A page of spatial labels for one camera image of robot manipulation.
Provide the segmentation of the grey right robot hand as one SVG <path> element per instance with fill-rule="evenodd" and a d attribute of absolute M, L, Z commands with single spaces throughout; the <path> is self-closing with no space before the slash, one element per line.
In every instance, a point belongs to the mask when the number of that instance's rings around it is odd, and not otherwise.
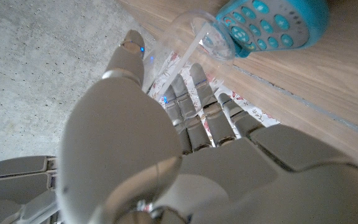
<path fill-rule="evenodd" d="M 0 223 L 62 223 L 54 156 L 0 161 Z"/>

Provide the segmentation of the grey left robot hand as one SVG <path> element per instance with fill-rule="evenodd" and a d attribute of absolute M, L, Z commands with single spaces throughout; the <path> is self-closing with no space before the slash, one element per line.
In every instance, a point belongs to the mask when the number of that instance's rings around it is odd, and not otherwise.
<path fill-rule="evenodd" d="M 141 89 L 144 41 L 130 30 L 77 102 L 58 156 L 67 223 L 358 223 L 358 164 L 227 95 L 198 92 L 207 125 Z"/>

